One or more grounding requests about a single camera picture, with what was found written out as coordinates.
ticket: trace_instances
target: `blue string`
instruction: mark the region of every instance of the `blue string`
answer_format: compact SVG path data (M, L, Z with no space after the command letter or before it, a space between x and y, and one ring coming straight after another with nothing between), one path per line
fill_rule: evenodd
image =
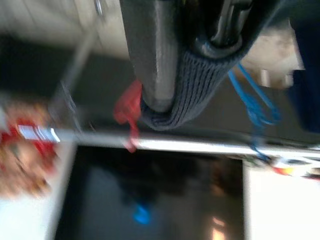
M259 97L263 100L263 102L271 109L271 118L267 118L264 114L264 111L257 100L251 96L250 94L244 92L241 88L239 82L235 74L230 70L228 72L229 79L241 100L246 106L246 111L250 121L254 125L254 134L252 137L252 146L251 148L257 152L257 155L264 161L268 160L268 157L262 154L258 149L258 138L263 134L266 125L275 125L280 119L280 113L277 107L270 101L270 99L265 95L265 93L261 90L261 88L255 83L249 73L245 70L245 68L239 63L237 67L240 69L246 80L249 82L251 87L255 90L255 92L259 95Z

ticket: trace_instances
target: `red tag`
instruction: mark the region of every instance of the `red tag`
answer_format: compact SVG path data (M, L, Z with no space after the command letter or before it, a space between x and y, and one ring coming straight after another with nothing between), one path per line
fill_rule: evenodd
M130 125L130 137L126 146L130 153L136 151L135 140L139 137L137 121L141 116L141 94L142 84L138 80L135 80L119 98L113 110L114 119L119 124L128 122Z

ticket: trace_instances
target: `white surface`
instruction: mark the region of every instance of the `white surface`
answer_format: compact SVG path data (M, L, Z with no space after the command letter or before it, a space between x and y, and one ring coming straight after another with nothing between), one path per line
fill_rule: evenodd
M320 181L244 168L248 240L320 239Z
M0 239L52 239L61 212L66 186L76 152L73 143L61 143L57 149L57 174L49 181L51 193L40 199L22 197L0 200Z

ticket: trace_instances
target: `blue cord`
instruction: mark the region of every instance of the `blue cord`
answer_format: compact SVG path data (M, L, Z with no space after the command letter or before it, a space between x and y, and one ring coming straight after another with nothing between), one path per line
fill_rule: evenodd
M255 133L253 135L253 143L251 148L257 152L258 156L263 159L264 161L268 160L268 157L264 154L262 154L258 149L258 138L262 135L265 125L275 125L277 124L281 117L280 113L277 107L274 106L274 104L270 101L270 99L264 94L264 92L261 90L261 88L255 83L255 81L252 79L249 73L245 70L245 68L239 63L237 67L240 69L246 80L249 82L251 87L255 90L255 92L259 95L259 97L263 100L263 102L271 109L271 118L268 119L266 115L263 112L262 107L257 102L257 100L251 96L250 94L244 92L244 90L241 88L239 82L237 81L237 78L235 74L230 70L228 72L229 79L231 83L233 84L233 87L236 91L236 93L239 95L241 100L246 106L246 111L248 114L248 117L250 121L253 123L255 128Z

